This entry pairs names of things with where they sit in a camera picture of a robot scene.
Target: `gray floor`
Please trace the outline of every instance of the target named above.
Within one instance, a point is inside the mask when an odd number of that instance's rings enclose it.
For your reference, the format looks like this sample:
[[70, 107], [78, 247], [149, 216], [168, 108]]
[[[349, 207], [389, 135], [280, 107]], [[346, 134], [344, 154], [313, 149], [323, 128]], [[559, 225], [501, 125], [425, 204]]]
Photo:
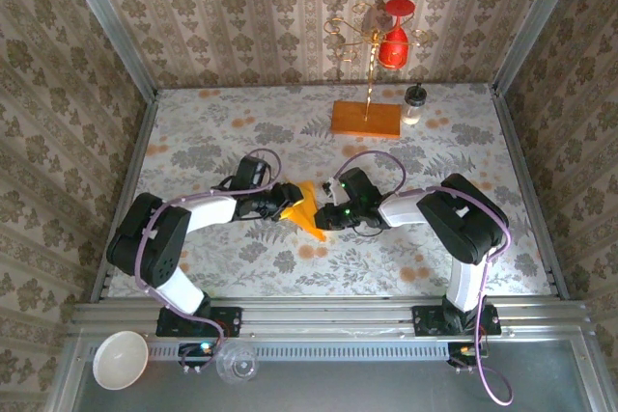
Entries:
[[[494, 343], [488, 366], [514, 387], [509, 412], [589, 410], [567, 343]], [[443, 362], [262, 363], [254, 380], [234, 387], [215, 368], [184, 375], [176, 363], [153, 362], [120, 392], [100, 388], [87, 369], [75, 412], [505, 410], [487, 398], [477, 374], [457, 375]], [[505, 397], [501, 386], [496, 391]]]

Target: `coat rack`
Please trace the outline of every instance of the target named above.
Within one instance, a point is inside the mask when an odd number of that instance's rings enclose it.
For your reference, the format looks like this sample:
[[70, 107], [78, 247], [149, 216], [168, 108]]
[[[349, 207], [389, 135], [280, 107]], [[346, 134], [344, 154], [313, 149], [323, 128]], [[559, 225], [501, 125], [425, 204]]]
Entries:
[[[427, 41], [429, 36], [425, 31], [415, 29], [410, 32], [413, 41], [408, 41], [407, 33], [403, 26], [414, 18], [415, 5], [411, 0], [389, 0], [384, 10], [395, 16], [395, 25], [388, 31], [381, 31], [373, 27], [369, 31], [361, 31], [349, 24], [345, 19], [335, 17], [324, 24], [324, 30], [328, 34], [340, 34], [339, 23], [344, 23], [360, 36], [360, 41], [340, 43], [335, 47], [334, 53], [338, 60], [351, 62], [356, 59], [358, 53], [354, 47], [368, 43], [371, 46], [369, 52], [369, 71], [367, 73], [367, 97], [361, 101], [337, 100], [332, 111], [330, 124], [331, 132], [335, 134], [363, 135], [373, 137], [398, 138], [400, 135], [400, 105], [380, 104], [372, 105], [371, 93], [374, 84], [374, 69], [376, 58], [378, 63], [386, 69], [401, 69], [407, 63], [407, 55], [411, 45], [419, 45]], [[356, 14], [366, 13], [369, 9], [378, 12], [376, 5], [361, 2], [352, 7]], [[344, 47], [352, 47], [351, 50], [343, 50]]]

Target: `wooden base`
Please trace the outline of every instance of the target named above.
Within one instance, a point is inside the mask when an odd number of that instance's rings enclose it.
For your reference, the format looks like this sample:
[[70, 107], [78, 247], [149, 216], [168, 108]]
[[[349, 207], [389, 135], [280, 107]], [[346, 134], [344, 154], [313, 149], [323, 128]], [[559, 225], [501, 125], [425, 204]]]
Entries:
[[333, 134], [361, 135], [398, 139], [400, 135], [400, 105], [372, 103], [365, 121], [366, 103], [337, 100], [332, 108], [330, 131]]

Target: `yellow object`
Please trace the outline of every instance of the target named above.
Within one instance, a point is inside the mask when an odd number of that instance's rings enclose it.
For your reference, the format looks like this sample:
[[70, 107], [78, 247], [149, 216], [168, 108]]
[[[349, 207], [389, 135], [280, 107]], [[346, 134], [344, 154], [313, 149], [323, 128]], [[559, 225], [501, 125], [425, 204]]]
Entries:
[[326, 241], [324, 233], [316, 228], [316, 220], [314, 219], [316, 212], [318, 212], [318, 202], [316, 202], [316, 190], [313, 182], [307, 180], [297, 186], [302, 192], [303, 200], [294, 206], [285, 208], [281, 213], [281, 219], [289, 219], [319, 241]]

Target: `floral wallpaper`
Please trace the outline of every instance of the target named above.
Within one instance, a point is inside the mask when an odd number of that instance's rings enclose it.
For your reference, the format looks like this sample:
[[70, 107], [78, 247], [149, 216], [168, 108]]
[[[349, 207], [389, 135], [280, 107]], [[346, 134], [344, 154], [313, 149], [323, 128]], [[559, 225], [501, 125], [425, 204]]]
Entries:
[[0, 0], [0, 410], [41, 410], [144, 101], [85, 0]]
[[[380, 103], [400, 103], [407, 84], [377, 85]], [[257, 147], [282, 158], [284, 179], [321, 185], [352, 155], [388, 151], [407, 170], [405, 189], [436, 185], [461, 173], [503, 208], [514, 245], [492, 268], [490, 294], [550, 294], [487, 84], [427, 84], [421, 122], [402, 125], [397, 140], [330, 133], [335, 99], [362, 100], [364, 85], [168, 90], [158, 111], [137, 192], [163, 199], [217, 185]], [[354, 162], [382, 193], [401, 171], [388, 159]], [[375, 231], [361, 227], [360, 233]], [[213, 297], [442, 295], [453, 259], [434, 232], [410, 225], [366, 237], [329, 232], [326, 242], [290, 221], [250, 221], [190, 233], [180, 267]], [[108, 296], [140, 296], [116, 271]]]
[[[341, 16], [361, 27], [359, 2], [387, 0], [112, 0], [160, 89], [359, 82], [368, 46], [341, 63], [335, 46], [351, 31], [328, 35]], [[412, 0], [411, 28], [429, 40], [399, 71], [378, 80], [489, 82], [533, 0]]]
[[571, 295], [618, 380], [618, 0], [560, 0], [506, 97]]

